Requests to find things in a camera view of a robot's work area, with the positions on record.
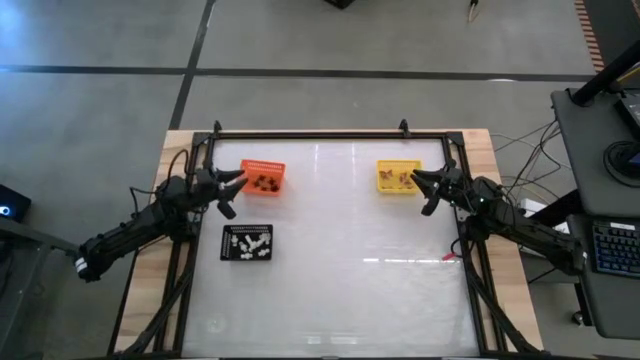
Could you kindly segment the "black device with blue light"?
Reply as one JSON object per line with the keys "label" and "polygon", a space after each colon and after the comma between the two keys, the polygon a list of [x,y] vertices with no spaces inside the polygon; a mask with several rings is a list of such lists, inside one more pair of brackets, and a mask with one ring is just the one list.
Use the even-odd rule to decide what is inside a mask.
{"label": "black device with blue light", "polygon": [[30,198],[0,184],[0,217],[22,223],[31,203]]}

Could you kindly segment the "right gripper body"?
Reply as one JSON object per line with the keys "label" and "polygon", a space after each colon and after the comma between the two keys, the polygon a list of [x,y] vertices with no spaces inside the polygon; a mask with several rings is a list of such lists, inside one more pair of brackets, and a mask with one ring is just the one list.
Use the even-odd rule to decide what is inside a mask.
{"label": "right gripper body", "polygon": [[464,202],[465,176],[461,169],[443,167],[436,171],[438,189],[436,196],[439,200],[454,205]]}

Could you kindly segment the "black slotted plastic basket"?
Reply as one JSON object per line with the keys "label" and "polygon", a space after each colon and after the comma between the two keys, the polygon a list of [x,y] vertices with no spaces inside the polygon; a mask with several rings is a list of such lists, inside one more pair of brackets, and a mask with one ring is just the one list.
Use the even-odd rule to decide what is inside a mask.
{"label": "black slotted plastic basket", "polygon": [[[269,233],[271,235],[271,242],[269,245],[262,245],[259,237],[263,233]],[[236,247],[232,246],[231,237],[236,235],[238,237],[238,244]],[[251,239],[257,243],[257,247],[251,249],[245,239],[246,235],[250,235]],[[243,252],[240,248],[240,243],[245,243],[248,246],[248,251]],[[225,225],[223,227],[220,259],[222,261],[268,261],[272,257],[272,247],[274,244],[273,226],[272,225]],[[259,257],[258,251],[264,248],[269,248],[270,253],[265,257]],[[253,258],[249,260],[241,259],[241,255],[245,253],[253,254]]]}

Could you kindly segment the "black aluminium table frame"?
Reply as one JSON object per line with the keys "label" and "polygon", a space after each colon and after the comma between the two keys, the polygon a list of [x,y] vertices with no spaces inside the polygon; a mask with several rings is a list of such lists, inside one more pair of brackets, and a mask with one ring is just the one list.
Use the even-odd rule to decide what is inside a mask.
{"label": "black aluminium table frame", "polygon": [[[436,129],[433,133],[449,141],[449,150],[472,176],[485,176],[496,182],[499,173],[490,133],[486,129]],[[400,129],[383,130],[222,130],[222,139],[234,135],[275,136],[278,139],[354,140],[360,135],[388,135],[400,139]],[[184,271],[186,260],[196,253],[189,244],[173,245],[161,240],[135,255],[129,271],[116,325],[107,350],[109,355],[124,350],[148,325],[164,295]],[[543,347],[533,302],[527,285],[520,252],[516,244],[493,235],[473,250],[473,261],[485,285],[523,337],[538,349]]]}

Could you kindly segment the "yellow slotted plastic basket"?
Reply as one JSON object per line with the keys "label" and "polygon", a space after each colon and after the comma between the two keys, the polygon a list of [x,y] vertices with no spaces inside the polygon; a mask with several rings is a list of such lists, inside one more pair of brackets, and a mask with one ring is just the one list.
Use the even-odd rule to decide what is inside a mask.
{"label": "yellow slotted plastic basket", "polygon": [[[411,179],[414,169],[421,169],[422,162],[420,160],[378,160],[376,163],[376,175],[377,175],[377,189],[381,193],[386,194],[415,194],[419,191],[415,182]],[[393,172],[393,177],[389,180],[383,180],[380,178],[380,171]],[[411,181],[414,184],[413,189],[405,189],[403,183],[398,180],[400,173],[406,172],[406,181]]]}

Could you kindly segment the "black metal stand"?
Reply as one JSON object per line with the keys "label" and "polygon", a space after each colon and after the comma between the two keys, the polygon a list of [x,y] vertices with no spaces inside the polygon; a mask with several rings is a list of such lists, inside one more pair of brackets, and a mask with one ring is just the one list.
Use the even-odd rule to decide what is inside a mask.
{"label": "black metal stand", "polygon": [[73,256],[78,246],[6,218],[0,218],[0,243],[8,245],[0,247],[0,360],[10,360],[49,253]]}

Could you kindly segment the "dark screen device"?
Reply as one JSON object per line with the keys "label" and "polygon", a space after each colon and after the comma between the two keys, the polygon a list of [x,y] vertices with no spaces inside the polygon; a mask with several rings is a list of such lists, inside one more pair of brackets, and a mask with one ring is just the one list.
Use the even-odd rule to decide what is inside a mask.
{"label": "dark screen device", "polygon": [[633,138],[640,142],[640,96],[624,93],[614,108]]}

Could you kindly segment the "dark grey desk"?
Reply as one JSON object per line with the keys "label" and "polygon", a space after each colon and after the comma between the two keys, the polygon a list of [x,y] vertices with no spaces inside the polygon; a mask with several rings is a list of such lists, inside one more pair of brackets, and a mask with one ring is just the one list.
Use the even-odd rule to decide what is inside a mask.
{"label": "dark grey desk", "polygon": [[616,95],[601,94],[591,105],[582,107],[574,104],[567,91],[551,94],[585,212],[602,217],[640,218],[640,188],[617,182],[603,161],[604,151],[611,144],[634,139],[615,109],[618,100]]}
{"label": "dark grey desk", "polygon": [[637,226],[640,226],[640,222],[578,215],[567,218],[571,235],[581,241],[586,251],[585,270],[579,276],[579,281],[592,325],[599,335],[605,338],[640,340],[640,279],[594,270],[591,245],[591,228],[594,221]]}

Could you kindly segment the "orange slotted plastic basket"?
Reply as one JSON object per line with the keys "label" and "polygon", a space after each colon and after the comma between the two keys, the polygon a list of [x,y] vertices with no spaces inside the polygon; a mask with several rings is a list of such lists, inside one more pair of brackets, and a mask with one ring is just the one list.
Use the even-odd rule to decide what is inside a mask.
{"label": "orange slotted plastic basket", "polygon": [[[284,163],[243,159],[241,169],[245,171],[244,176],[248,179],[247,184],[242,189],[243,192],[261,196],[278,196],[280,194],[286,170]],[[253,182],[258,179],[258,174],[265,174],[266,178],[269,176],[275,177],[279,182],[280,191],[278,193],[270,192],[271,186],[267,184],[266,178],[264,179],[263,188],[255,188]]]}

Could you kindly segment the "white box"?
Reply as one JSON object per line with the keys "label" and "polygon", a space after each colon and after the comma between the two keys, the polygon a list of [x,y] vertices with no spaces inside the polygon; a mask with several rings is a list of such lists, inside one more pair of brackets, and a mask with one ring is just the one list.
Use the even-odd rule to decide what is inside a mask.
{"label": "white box", "polygon": [[[546,204],[537,202],[537,201],[529,199],[529,198],[525,198],[525,199],[522,199],[519,202],[519,207],[524,210],[524,216],[525,217],[530,217],[534,213],[536,213],[536,212],[538,212],[540,210],[543,210],[546,207]],[[569,227],[568,227],[566,222],[555,226],[554,229],[556,231],[559,231],[559,232],[562,232],[562,233],[565,233],[565,234],[569,234],[570,233]]]}

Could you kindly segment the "black diagonal pole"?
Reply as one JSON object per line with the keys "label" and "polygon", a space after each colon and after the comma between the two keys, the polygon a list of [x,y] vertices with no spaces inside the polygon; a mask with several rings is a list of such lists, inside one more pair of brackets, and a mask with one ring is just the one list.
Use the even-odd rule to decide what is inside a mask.
{"label": "black diagonal pole", "polygon": [[640,71],[640,40],[634,42],[580,89],[569,91],[570,99],[578,106],[588,106],[599,93],[637,71]]}

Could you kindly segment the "black diagonal bar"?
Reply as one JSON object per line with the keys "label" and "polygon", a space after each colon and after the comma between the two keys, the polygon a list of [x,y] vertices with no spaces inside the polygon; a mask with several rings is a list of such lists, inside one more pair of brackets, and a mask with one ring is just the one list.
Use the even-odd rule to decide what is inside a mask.
{"label": "black diagonal bar", "polygon": [[578,190],[573,190],[550,205],[535,212],[530,219],[545,226],[555,227],[564,223],[569,215],[583,214],[584,208]]}

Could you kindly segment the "black round monitor base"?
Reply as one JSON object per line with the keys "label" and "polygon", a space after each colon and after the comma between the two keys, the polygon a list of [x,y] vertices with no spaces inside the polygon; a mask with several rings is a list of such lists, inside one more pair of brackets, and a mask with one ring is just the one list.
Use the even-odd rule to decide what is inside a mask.
{"label": "black round monitor base", "polygon": [[618,141],[603,152],[603,165],[617,183],[640,188],[640,142]]}

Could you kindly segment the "black keyboard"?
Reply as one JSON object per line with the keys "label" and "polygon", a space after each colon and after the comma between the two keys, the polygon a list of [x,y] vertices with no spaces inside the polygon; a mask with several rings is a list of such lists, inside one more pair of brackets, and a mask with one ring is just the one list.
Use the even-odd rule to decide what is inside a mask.
{"label": "black keyboard", "polygon": [[594,221],[591,230],[594,270],[640,279],[640,226]]}

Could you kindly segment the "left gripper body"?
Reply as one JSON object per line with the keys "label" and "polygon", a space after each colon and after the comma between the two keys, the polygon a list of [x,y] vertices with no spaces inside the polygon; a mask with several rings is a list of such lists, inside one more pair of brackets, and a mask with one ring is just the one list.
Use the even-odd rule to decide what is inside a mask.
{"label": "left gripper body", "polygon": [[221,199],[222,190],[219,169],[200,169],[195,172],[195,180],[190,191],[189,205],[200,208]]}

